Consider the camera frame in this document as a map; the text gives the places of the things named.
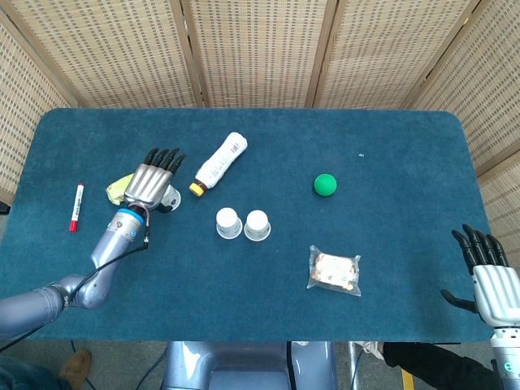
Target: red marker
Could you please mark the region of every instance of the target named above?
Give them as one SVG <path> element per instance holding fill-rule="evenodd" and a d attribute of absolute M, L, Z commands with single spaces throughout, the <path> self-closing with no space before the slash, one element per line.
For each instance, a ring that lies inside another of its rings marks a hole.
<path fill-rule="evenodd" d="M 83 197 L 83 183 L 78 184 L 78 189 L 76 190 L 76 199 L 74 201 L 74 209 L 72 210 L 71 217 L 71 226 L 68 228 L 70 232 L 76 232 L 78 230 L 78 218 L 80 217 L 80 206 L 81 206 L 81 198 Z"/>

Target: person's leg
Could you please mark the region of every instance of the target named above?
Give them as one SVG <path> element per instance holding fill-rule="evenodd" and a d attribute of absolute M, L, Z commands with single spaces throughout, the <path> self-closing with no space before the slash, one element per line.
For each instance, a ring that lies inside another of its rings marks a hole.
<path fill-rule="evenodd" d="M 80 349 L 68 359 L 59 372 L 59 376 L 67 380 L 72 390 L 80 390 L 89 376 L 91 363 L 90 352 Z"/>
<path fill-rule="evenodd" d="M 56 379 L 46 368 L 0 356 L 0 390 L 71 390 L 65 379 Z"/>
<path fill-rule="evenodd" d="M 492 370 L 432 344 L 383 343 L 384 361 L 439 390 L 500 390 Z"/>

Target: black pants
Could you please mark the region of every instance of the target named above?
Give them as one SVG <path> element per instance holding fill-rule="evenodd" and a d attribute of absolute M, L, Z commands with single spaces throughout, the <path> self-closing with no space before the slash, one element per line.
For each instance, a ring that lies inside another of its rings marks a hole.
<path fill-rule="evenodd" d="M 439 390 L 500 390 L 495 373 L 479 362 L 432 344 L 384 343 L 384 361 Z"/>

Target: white plastic bottle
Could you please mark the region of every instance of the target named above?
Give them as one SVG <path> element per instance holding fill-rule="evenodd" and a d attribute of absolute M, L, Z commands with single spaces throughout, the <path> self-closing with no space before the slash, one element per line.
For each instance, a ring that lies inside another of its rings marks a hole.
<path fill-rule="evenodd" d="M 202 167 L 195 175 L 195 181 L 189 186 L 189 190 L 201 197 L 206 190 L 212 189 L 232 162 L 246 148 L 247 140 L 241 134 L 238 132 L 230 133 L 210 159 L 202 164 Z"/>

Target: wire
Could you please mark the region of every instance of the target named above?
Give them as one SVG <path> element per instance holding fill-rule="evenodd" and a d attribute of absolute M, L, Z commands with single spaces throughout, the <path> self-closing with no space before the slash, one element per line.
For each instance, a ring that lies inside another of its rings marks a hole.
<path fill-rule="evenodd" d="M 291 390 L 297 390 L 296 388 L 296 377 L 294 375 L 293 366 L 293 343 L 288 341 L 285 347 L 285 357 L 287 360 L 287 369 L 289 373 L 289 383 L 291 384 Z"/>
<path fill-rule="evenodd" d="M 71 292 L 71 295 L 69 296 L 69 301 L 72 302 L 74 301 L 74 298 L 76 297 L 78 291 L 80 291 L 80 288 L 82 288 L 85 283 L 87 283 L 94 275 L 96 275 L 100 270 L 102 270 L 103 268 L 105 267 L 108 267 L 109 265 L 111 264 L 114 264 L 115 262 L 118 262 L 119 260 L 121 260 L 122 258 L 126 258 L 129 254 L 134 254 L 135 252 L 141 252 L 142 250 L 145 250 L 148 248 L 148 245 L 145 246 L 144 244 L 138 248 L 135 248 L 135 249 L 132 249 L 128 252 L 125 252 L 123 254 L 120 254 L 118 257 L 116 258 L 113 258 L 112 260 L 110 260 L 109 262 L 106 262 L 105 264 L 103 264 L 102 266 L 100 266 L 99 268 L 96 268 L 95 270 L 93 270 L 92 272 L 90 272 L 88 275 L 86 275 L 79 283 L 78 285 L 76 286 L 76 288 L 74 288 L 74 290 L 72 290 Z"/>
<path fill-rule="evenodd" d="M 363 351 L 359 352 L 359 356 L 357 356 L 356 360 L 356 368 L 354 368 L 354 374 L 352 375 L 352 382 L 350 382 L 350 390 L 354 388 L 354 381 L 356 380 L 356 375 L 358 374 L 359 361 L 361 360 L 361 356 L 363 355 Z"/>
<path fill-rule="evenodd" d="M 122 253 L 120 254 L 119 256 L 117 256 L 116 258 L 113 258 L 111 259 L 109 262 L 106 262 L 105 264 L 103 264 L 102 266 L 100 266 L 99 268 L 96 268 L 95 270 L 93 270 L 92 272 L 90 272 L 88 275 L 86 275 L 79 283 L 78 285 L 76 286 L 76 288 L 74 288 L 74 290 L 72 290 L 72 293 L 71 295 L 69 296 L 69 302 L 73 302 L 74 301 L 74 298 L 76 297 L 78 291 L 80 291 L 80 288 L 82 288 L 85 283 L 87 283 L 94 275 L 96 275 L 100 270 L 102 270 L 103 268 L 105 267 L 108 267 L 109 265 L 111 264 L 114 264 L 115 262 L 118 262 L 119 260 L 121 260 L 122 258 L 126 258 L 129 254 L 134 254 L 135 252 L 141 252 L 142 250 L 145 250 L 145 249 L 148 249 L 148 244 L 150 242 L 150 212 L 148 211 L 148 209 L 142 205 L 141 203 L 139 202 L 133 202 L 130 206 L 139 206 L 140 208 L 144 209 L 145 212 L 146 212 L 146 227 L 145 227 L 145 238 L 143 240 L 143 245 L 138 247 L 138 248 L 135 248 L 135 249 L 132 249 L 128 252 L 125 252 L 125 253 Z M 20 336 L 19 338 L 17 338 L 16 340 L 13 340 L 11 343 L 9 343 L 8 345 L 4 345 L 3 347 L 0 348 L 0 353 L 4 352 L 5 350 L 9 349 L 10 347 L 12 347 L 13 345 L 17 345 L 20 341 L 22 340 L 25 340 L 27 339 L 30 335 L 38 332 L 40 329 L 42 329 L 44 327 L 44 325 L 40 326 L 40 327 L 35 327 L 34 329 L 32 329 L 31 331 L 28 331 L 27 333 L 24 333 L 22 336 Z"/>
<path fill-rule="evenodd" d="M 43 328 L 43 325 L 40 326 L 40 327 L 36 327 L 34 329 L 32 329 L 31 331 L 28 331 L 27 333 L 24 333 L 22 336 L 20 336 L 19 338 L 17 338 L 16 340 L 12 341 L 11 343 L 9 343 L 8 345 L 4 345 L 3 347 L 0 348 L 0 353 L 2 353 L 3 351 L 5 351 L 6 349 L 9 349 L 10 347 L 12 347 L 13 345 L 17 345 L 21 340 L 25 340 L 27 339 L 30 335 L 32 335 L 33 333 L 36 333 L 38 332 L 40 329 Z"/>
<path fill-rule="evenodd" d="M 143 209 L 146 213 L 146 226 L 147 227 L 150 227 L 150 211 L 148 210 L 148 208 L 143 205 L 142 203 L 138 202 L 138 201 L 134 201 L 132 203 L 130 203 L 128 205 L 128 208 L 130 208 L 131 206 L 137 206 L 137 207 L 140 207 L 141 209 Z"/>
<path fill-rule="evenodd" d="M 146 371 L 146 374 L 144 374 L 143 377 L 141 378 L 141 380 L 139 381 L 139 384 L 137 385 L 136 390 L 139 390 L 139 388 L 141 387 L 143 382 L 145 382 L 145 379 L 148 377 L 148 375 L 150 375 L 152 373 L 152 371 L 155 370 L 155 367 L 157 367 L 159 365 L 159 363 L 163 361 L 163 359 L 166 357 L 167 350 L 168 350 L 168 347 L 166 347 L 164 349 L 164 351 L 162 351 L 161 356 L 159 356 L 158 359 L 155 361 L 155 363 Z"/>
<path fill-rule="evenodd" d="M 72 347 L 72 351 L 74 353 L 76 353 L 76 346 L 74 345 L 74 340 L 71 340 L 71 347 Z M 92 382 L 90 382 L 90 379 L 87 378 L 87 384 L 89 384 L 90 388 L 92 388 L 92 390 L 96 390 L 96 388 L 94 387 L 94 385 L 92 384 Z"/>

